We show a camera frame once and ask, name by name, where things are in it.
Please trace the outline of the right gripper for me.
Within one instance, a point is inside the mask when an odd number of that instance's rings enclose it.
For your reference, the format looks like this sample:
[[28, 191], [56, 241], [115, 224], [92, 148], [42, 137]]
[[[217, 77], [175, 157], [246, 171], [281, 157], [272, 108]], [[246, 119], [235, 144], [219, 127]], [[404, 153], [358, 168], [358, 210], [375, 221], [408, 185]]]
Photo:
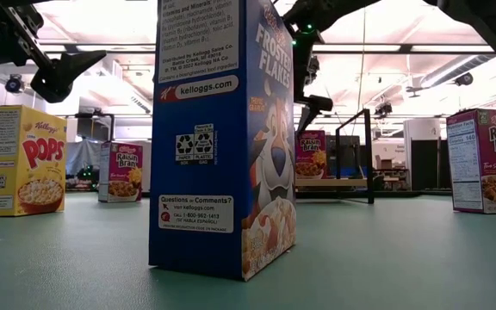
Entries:
[[307, 126], [314, 121], [319, 111], [332, 111], [333, 107], [333, 101], [330, 97], [316, 95], [306, 96], [304, 93], [304, 88], [307, 86], [307, 67], [310, 58], [297, 59], [294, 62], [294, 101], [310, 108], [301, 111], [301, 118], [299, 119], [298, 127], [296, 129], [297, 135], [306, 131]]

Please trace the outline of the Raisin Bran cereal box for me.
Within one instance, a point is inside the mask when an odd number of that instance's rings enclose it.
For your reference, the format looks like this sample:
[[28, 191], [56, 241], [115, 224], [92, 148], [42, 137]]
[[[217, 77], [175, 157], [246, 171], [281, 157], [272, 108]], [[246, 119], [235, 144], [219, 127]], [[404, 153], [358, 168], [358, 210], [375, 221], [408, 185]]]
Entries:
[[298, 179], [323, 179], [327, 173], [326, 132], [306, 130], [296, 137], [295, 173]]
[[453, 209], [496, 214], [496, 109], [463, 110], [446, 123]]
[[138, 202], [142, 196], [143, 148], [108, 141], [102, 144], [98, 201]]

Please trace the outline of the Corn Pops cereal box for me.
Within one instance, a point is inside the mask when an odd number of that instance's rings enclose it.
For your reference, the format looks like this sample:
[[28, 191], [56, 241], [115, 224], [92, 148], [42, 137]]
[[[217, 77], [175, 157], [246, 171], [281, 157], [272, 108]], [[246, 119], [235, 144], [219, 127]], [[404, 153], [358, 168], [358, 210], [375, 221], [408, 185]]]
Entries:
[[58, 116], [0, 106], [0, 217], [64, 210], [66, 129]]

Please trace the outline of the Frosted Flakes cereal box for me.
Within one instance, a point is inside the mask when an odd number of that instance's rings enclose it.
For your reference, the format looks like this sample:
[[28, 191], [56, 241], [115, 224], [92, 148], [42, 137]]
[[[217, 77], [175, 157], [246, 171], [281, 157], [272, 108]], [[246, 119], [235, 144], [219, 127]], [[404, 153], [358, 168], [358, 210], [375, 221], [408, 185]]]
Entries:
[[295, 244], [292, 57], [271, 0], [158, 0], [150, 265], [246, 281]]

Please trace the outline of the black background stand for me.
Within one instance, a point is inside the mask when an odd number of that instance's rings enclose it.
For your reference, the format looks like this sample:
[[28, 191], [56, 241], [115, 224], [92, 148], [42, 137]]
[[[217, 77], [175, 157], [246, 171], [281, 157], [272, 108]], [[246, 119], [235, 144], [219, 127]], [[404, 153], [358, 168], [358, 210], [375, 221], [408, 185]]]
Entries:
[[77, 135], [84, 139], [96, 141], [112, 141], [115, 139], [115, 115], [101, 112], [78, 113]]

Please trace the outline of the grey tarp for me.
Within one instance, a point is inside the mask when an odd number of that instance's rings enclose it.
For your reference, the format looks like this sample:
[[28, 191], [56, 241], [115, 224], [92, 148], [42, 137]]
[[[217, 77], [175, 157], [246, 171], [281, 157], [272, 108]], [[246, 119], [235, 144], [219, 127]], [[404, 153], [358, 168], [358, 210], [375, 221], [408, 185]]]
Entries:
[[65, 171], [67, 175], [75, 175], [82, 169], [92, 166], [96, 170], [100, 166], [101, 143], [84, 139], [80, 142], [66, 144]]

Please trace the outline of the background robot with green lights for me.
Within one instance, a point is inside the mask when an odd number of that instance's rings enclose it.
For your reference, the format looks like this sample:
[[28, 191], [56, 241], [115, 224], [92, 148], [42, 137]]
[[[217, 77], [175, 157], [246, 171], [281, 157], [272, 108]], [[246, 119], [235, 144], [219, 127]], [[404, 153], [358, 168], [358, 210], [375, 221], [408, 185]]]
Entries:
[[99, 170], [93, 165], [82, 168], [74, 177], [74, 189], [96, 191], [99, 182]]

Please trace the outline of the overhead light bar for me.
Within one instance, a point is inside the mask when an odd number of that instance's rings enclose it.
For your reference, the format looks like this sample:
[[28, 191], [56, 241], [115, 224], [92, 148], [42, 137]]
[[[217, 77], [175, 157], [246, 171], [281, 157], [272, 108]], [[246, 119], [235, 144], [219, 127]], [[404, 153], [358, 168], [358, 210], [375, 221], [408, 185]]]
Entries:
[[[152, 43], [41, 43], [41, 49], [47, 53], [80, 53], [105, 50], [113, 54], [148, 54], [157, 51]], [[477, 55], [496, 54], [488, 45], [482, 44], [315, 44], [315, 54], [441, 54], [441, 55]]]

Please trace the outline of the white cabinet with black door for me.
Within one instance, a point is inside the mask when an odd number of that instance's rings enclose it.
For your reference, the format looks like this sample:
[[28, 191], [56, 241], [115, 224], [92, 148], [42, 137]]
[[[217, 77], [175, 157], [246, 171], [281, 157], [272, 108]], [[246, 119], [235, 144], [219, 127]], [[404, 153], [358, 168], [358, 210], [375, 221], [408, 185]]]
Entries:
[[438, 118], [404, 121], [406, 168], [412, 191], [450, 188], [446, 143]]

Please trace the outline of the wooden shelf with black frame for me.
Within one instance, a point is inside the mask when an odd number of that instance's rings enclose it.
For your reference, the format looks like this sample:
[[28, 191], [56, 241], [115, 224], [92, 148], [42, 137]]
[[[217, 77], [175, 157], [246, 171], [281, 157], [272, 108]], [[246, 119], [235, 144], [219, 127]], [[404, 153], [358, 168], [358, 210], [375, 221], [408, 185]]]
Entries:
[[353, 121], [356, 121], [358, 118], [362, 117], [363, 118], [363, 125], [364, 125], [364, 134], [365, 134], [365, 149], [366, 152], [368, 153], [369, 156], [372, 155], [372, 137], [371, 137], [371, 129], [370, 129], [370, 111], [368, 108], [363, 108], [359, 112], [357, 112], [355, 115], [353, 115], [349, 120], [343, 122], [339, 127], [335, 129], [335, 163], [336, 163], [336, 173], [334, 175], [334, 178], [326, 178], [326, 179], [311, 179], [307, 177], [297, 177], [296, 178], [296, 186], [297, 187], [318, 187], [318, 188], [324, 188], [324, 187], [330, 187], [334, 188], [336, 191], [339, 191], [340, 188], [347, 188], [347, 187], [364, 187], [366, 190], [364, 191], [365, 195], [364, 197], [367, 198], [367, 203], [372, 205], [375, 202], [375, 191], [374, 191], [374, 185], [373, 185], [373, 166], [372, 166], [372, 159], [368, 158], [367, 159], [367, 176], [363, 174], [363, 170], [361, 168], [361, 165], [359, 164], [359, 157], [358, 157], [358, 148], [354, 151], [355, 154], [355, 163], [356, 167], [360, 171], [360, 177], [359, 178], [342, 178], [341, 176], [341, 164], [340, 164], [340, 159], [339, 159], [339, 150], [340, 150], [340, 136], [341, 136], [341, 130], [346, 127], [348, 124], [352, 123]]

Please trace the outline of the black metal table frame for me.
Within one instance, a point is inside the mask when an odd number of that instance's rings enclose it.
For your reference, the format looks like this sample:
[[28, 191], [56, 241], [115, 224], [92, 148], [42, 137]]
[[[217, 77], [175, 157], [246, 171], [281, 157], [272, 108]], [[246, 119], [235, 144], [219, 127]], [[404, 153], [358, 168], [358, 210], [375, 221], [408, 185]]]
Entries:
[[[248, 196], [253, 198], [259, 197], [259, 190], [255, 189], [252, 191], [248, 192]], [[371, 194], [374, 198], [412, 198], [412, 197], [417, 197], [420, 195], [439, 195], [439, 196], [451, 196], [452, 192], [450, 190], [420, 190], [420, 191], [386, 191], [386, 190], [374, 190]], [[165, 194], [165, 195], [198, 195], [198, 196], [223, 196], [227, 198], [228, 196], [232, 196], [229, 194]], [[287, 195], [287, 192], [285, 190], [278, 190], [276, 193], [273, 193], [271, 191], [271, 194], [263, 194], [264, 198], [265, 197], [270, 197], [271, 200], [281, 197], [281, 198], [297, 198], [297, 199], [347, 199], [347, 198], [356, 198], [356, 199], [367, 199], [369, 198], [369, 193], [367, 190], [341, 190], [341, 189], [330, 189], [330, 190], [309, 190], [309, 191], [301, 191], [301, 192], [294, 192], [293, 195]], [[151, 194], [150, 192], [138, 192], [137, 194], [133, 196], [113, 196], [111, 194], [108, 194], [108, 198], [124, 198], [129, 199], [129, 198], [150, 198]]]

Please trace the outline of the silver ceiling air duct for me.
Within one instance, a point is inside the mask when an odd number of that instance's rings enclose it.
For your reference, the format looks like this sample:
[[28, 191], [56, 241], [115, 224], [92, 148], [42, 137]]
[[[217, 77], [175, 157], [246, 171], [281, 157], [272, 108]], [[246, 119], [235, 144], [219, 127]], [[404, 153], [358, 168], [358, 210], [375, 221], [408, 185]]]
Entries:
[[422, 89], [436, 87], [458, 78], [494, 58], [496, 58], [495, 54], [461, 55], [422, 77], [419, 86]]

